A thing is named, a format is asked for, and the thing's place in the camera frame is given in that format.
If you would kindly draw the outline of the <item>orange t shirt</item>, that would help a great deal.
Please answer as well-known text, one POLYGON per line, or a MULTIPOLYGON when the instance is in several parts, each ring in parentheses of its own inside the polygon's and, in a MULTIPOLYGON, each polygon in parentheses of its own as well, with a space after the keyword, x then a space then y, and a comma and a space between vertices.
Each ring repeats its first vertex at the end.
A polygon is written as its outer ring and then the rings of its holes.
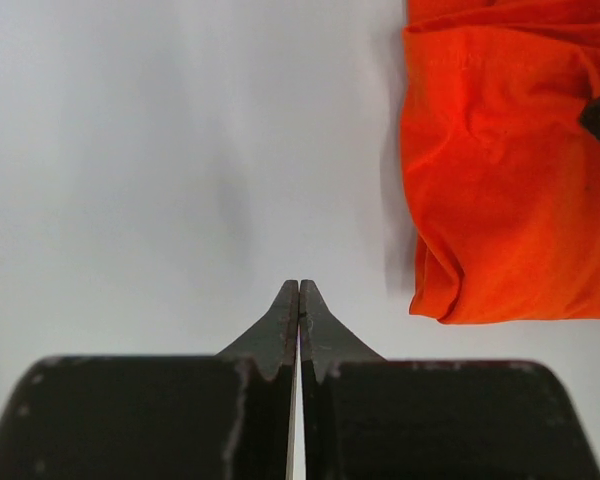
POLYGON ((414 315, 600 319, 600 1, 413 1, 402 177, 414 315))

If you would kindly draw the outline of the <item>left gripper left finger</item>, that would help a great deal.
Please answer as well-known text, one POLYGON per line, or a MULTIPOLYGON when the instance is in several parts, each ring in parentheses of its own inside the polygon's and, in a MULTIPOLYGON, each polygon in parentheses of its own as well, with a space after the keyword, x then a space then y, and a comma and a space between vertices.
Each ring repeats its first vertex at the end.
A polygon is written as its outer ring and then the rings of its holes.
POLYGON ((299 285, 211 356, 48 356, 0 417, 0 479, 288 479, 299 285))

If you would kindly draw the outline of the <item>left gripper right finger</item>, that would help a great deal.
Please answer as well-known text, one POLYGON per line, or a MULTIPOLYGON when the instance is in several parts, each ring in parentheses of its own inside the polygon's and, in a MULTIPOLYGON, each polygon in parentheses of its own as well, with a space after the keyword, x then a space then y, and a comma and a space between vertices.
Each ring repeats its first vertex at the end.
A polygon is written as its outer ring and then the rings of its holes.
POLYGON ((299 287, 310 479, 599 479, 571 399, 526 360, 387 360, 299 287))

